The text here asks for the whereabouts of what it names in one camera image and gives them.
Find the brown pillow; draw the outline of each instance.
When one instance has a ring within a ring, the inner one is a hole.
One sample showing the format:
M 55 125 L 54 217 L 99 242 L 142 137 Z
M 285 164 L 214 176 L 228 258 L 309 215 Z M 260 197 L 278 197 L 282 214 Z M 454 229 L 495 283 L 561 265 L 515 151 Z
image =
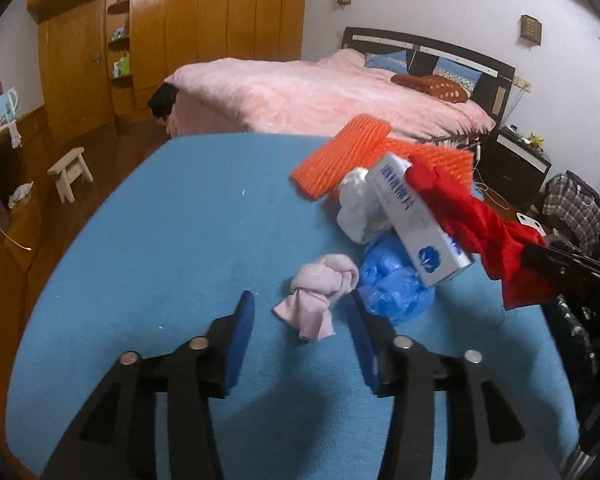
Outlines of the brown pillow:
M 391 81 L 406 88 L 429 94 L 449 103 L 464 103 L 470 97 L 464 87 L 441 75 L 403 75 L 396 74 Z

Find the metal bolt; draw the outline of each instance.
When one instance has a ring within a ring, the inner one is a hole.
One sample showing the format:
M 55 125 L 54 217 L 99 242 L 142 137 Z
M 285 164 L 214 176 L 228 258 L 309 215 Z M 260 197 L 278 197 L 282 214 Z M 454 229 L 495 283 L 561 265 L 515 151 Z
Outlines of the metal bolt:
M 409 349 L 413 346 L 413 339 L 405 335 L 399 335 L 394 338 L 394 346 L 403 349 Z
M 191 348 L 192 350 L 204 350 L 208 346 L 209 339 L 207 339 L 204 336 L 195 337 L 191 341 L 189 341 L 189 348 Z
M 464 353 L 464 358 L 470 363 L 477 365 L 480 361 L 482 361 L 482 354 L 477 350 L 467 350 Z
M 129 366 L 138 361 L 138 354 L 135 352 L 125 352 L 120 356 L 120 364 Z

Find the power outlet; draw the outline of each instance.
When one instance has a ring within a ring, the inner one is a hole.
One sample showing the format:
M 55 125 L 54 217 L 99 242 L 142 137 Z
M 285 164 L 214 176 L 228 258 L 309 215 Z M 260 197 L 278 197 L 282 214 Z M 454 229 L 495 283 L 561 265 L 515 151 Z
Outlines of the power outlet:
M 526 79 L 522 79 L 519 76 L 513 78 L 513 84 L 518 88 L 522 88 L 525 92 L 531 93 L 531 83 Z

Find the white stool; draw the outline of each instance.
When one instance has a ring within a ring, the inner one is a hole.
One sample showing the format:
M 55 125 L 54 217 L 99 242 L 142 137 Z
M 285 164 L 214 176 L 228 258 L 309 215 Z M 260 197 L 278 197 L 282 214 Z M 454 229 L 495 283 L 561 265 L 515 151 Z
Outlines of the white stool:
M 46 172 L 46 174 L 55 176 L 56 188 L 58 188 L 58 195 L 60 195 L 62 203 L 65 198 L 71 203 L 75 201 L 71 183 L 80 175 L 83 175 L 89 182 L 93 182 L 93 175 L 82 158 L 83 151 L 83 147 L 72 149 Z

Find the pink bedsheet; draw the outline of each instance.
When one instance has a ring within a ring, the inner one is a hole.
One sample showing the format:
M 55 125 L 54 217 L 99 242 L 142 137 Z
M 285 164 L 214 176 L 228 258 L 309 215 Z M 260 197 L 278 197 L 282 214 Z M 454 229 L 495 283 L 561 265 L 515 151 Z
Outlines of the pink bedsheet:
M 166 79 L 180 90 L 168 131 L 174 137 L 210 133 L 217 121 L 218 132 L 332 137 L 361 113 L 389 121 L 392 136 L 416 142 L 477 137 L 494 127 L 476 103 L 447 103 L 401 87 L 390 81 L 392 72 L 364 68 L 364 62 L 359 52 L 344 49 L 319 62 L 225 58 L 185 65 Z M 200 103 L 211 119 L 196 111 Z

